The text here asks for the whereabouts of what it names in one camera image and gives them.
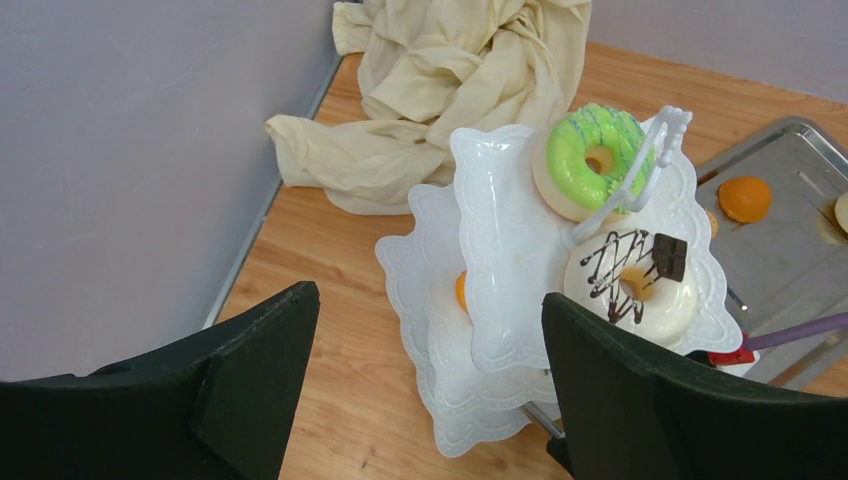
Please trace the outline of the white three-tier dessert stand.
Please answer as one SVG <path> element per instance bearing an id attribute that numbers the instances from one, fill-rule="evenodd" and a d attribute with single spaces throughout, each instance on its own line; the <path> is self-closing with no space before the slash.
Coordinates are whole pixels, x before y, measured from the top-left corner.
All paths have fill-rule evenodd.
<path id="1" fill-rule="evenodd" d="M 533 180 L 533 145 L 550 126 L 451 134 L 453 181 L 413 187 L 413 231 L 384 237 L 375 250 L 442 455 L 513 436 L 528 422 L 520 410 L 527 402 L 558 417 L 542 303 L 563 293 L 571 251 L 600 233 L 654 233 L 660 273 L 694 281 L 694 318 L 676 343 L 662 347 L 680 355 L 740 347 L 741 329 L 725 307 L 725 273 L 709 249 L 709 220 L 695 198 L 696 173 L 681 150 L 691 118 L 667 106 L 639 121 L 646 139 L 634 165 L 580 222 L 553 211 Z M 468 313 L 454 289 L 464 270 Z"/>

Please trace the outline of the green frosted donut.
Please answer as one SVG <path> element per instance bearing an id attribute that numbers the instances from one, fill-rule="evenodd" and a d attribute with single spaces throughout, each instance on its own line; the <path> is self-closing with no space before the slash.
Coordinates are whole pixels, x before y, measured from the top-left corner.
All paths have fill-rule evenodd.
<path id="1" fill-rule="evenodd" d="M 535 141 L 536 189 L 557 214 L 583 221 L 620 187 L 645 139 L 632 114 L 612 106 L 584 105 Z"/>

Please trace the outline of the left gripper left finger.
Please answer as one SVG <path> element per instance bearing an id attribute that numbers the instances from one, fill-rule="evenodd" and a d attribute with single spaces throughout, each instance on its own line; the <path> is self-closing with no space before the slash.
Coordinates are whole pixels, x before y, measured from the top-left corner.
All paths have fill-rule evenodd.
<path id="1" fill-rule="evenodd" d="M 5 479 L 275 479 L 320 297 L 301 281 L 86 376 L 1 386 Z"/>

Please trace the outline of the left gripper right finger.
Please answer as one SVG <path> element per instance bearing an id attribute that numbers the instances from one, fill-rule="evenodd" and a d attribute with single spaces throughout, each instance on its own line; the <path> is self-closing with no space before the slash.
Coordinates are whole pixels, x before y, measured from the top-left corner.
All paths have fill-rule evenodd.
<path id="1" fill-rule="evenodd" d="M 541 325 L 576 479 L 843 479 L 847 402 L 739 378 L 551 292 Z"/>

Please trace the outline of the orange fish pastry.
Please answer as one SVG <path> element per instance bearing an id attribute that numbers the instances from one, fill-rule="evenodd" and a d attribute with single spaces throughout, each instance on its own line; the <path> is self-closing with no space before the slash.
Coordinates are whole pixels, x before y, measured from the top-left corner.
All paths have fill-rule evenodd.
<path id="1" fill-rule="evenodd" d="M 467 271 L 462 271 L 455 280 L 454 289 L 455 289 L 455 297 L 459 307 L 463 312 L 468 313 L 468 307 L 466 302 L 466 276 Z"/>

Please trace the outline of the white chocolate donut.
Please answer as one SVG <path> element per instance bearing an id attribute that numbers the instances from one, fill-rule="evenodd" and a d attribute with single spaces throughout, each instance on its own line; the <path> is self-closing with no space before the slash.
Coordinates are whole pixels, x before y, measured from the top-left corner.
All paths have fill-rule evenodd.
<path id="1" fill-rule="evenodd" d="M 571 251 L 563 293 L 602 320 L 669 347 L 694 318 L 698 292 L 691 277 L 660 273 L 655 239 L 638 228 L 594 236 Z"/>

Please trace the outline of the orange round cake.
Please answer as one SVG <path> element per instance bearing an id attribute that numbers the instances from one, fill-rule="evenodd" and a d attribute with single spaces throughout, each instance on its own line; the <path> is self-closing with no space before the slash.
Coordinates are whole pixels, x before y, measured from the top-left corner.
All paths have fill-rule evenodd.
<path id="1" fill-rule="evenodd" d="M 726 180 L 717 190 L 720 208 L 739 223 L 756 223 L 765 219 L 772 204 L 772 191 L 759 177 L 739 176 Z"/>

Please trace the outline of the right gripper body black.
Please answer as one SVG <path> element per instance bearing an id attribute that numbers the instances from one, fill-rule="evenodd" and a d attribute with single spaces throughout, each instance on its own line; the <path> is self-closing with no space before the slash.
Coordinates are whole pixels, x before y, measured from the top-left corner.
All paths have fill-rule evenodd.
<path id="1" fill-rule="evenodd" d="M 565 437 L 549 439 L 546 451 L 569 475 L 573 475 L 572 460 Z"/>

